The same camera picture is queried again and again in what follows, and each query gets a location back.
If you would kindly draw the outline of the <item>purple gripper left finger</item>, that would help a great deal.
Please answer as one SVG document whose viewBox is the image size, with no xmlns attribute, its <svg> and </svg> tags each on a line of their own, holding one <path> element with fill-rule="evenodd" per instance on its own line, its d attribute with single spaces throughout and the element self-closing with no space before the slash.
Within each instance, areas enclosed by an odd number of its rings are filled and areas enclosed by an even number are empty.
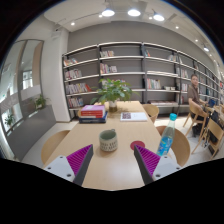
<svg viewBox="0 0 224 224">
<path fill-rule="evenodd" d="M 68 156 L 59 155 L 44 170 L 81 186 L 93 156 L 93 145 L 85 146 Z"/>
</svg>

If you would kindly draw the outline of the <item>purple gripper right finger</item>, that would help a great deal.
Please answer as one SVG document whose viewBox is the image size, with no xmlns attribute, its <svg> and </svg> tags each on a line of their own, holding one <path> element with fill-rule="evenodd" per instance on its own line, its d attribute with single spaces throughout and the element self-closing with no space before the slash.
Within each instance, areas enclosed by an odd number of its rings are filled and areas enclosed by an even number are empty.
<svg viewBox="0 0 224 224">
<path fill-rule="evenodd" d="M 138 145 L 134 146 L 134 155 L 145 185 L 181 169 L 169 156 L 159 156 Z"/>
</svg>

